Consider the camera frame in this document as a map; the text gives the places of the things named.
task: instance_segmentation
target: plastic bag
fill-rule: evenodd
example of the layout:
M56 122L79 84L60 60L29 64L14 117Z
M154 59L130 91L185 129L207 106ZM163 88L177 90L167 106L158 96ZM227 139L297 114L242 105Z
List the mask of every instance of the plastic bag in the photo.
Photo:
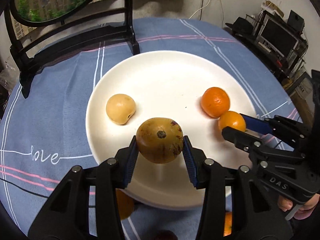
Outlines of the plastic bag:
M2 85L9 92L9 94L11 94L18 81L19 71L6 62L4 70L0 72L0 85Z

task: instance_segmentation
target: small orange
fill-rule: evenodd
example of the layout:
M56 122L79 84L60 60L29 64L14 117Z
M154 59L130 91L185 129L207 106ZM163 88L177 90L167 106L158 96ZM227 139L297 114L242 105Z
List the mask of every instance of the small orange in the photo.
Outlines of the small orange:
M134 210L133 199L119 189L116 190L116 197L120 219L127 219Z
M223 236L231 235L232 230L232 212L226 213L224 220L224 233Z
M219 129L222 131L223 128L230 126L234 129L244 132L246 125L245 120L241 114L234 111L227 111L219 119Z
M209 88L201 98L201 107L209 116L219 118L229 110L230 98L221 88Z

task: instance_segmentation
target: white wall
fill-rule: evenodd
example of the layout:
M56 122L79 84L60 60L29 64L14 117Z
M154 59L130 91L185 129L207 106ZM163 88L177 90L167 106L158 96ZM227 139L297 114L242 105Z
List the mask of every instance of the white wall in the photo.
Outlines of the white wall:
M233 23L238 17L245 17L245 14L257 14L261 9L261 3L264 0L221 0L224 11L224 22ZM133 0L133 17L170 17L170 18L189 18L197 9L200 8L201 0ZM90 14L93 11L103 11L108 8L117 8L123 6L123 0L106 0L100 1L94 4L88 5L82 11L78 12L73 18L79 18L84 15ZM198 19L200 12L198 12L193 19ZM108 21L122 21L122 16L111 16L108 19L101 19L91 23L92 25L98 25ZM202 20L222 26L222 11L219 0L211 0L211 3L203 9ZM56 35L54 38L50 38L47 42L41 43L41 47L51 43L53 40L59 39L62 36L74 33L81 29L87 28L88 25L78 26L72 28L64 33ZM32 39L35 39L41 33L47 32L50 27L44 30L37 30L32 35L29 35ZM13 59L9 53L10 41L6 33L4 25L3 15L0 18L0 58L1 61L7 61L14 65ZM40 46L33 49L30 56L38 51Z
M305 29L309 49L305 55L305 68L308 73L311 69L320 70L320 17L310 0L270 0L284 12L284 19L288 19L293 10L305 20Z

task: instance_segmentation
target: monitor screen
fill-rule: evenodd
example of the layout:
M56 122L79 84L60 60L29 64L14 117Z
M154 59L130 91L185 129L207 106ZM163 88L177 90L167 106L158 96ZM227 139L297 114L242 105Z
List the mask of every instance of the monitor screen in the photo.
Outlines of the monitor screen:
M278 49L285 57L288 57L297 40L284 28L268 19L261 36Z

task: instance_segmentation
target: speaker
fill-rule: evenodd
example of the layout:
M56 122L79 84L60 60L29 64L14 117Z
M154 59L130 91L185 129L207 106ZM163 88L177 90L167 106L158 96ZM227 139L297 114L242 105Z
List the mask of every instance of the speaker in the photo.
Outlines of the speaker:
M287 24L297 33L301 33L304 28L304 19L291 10Z

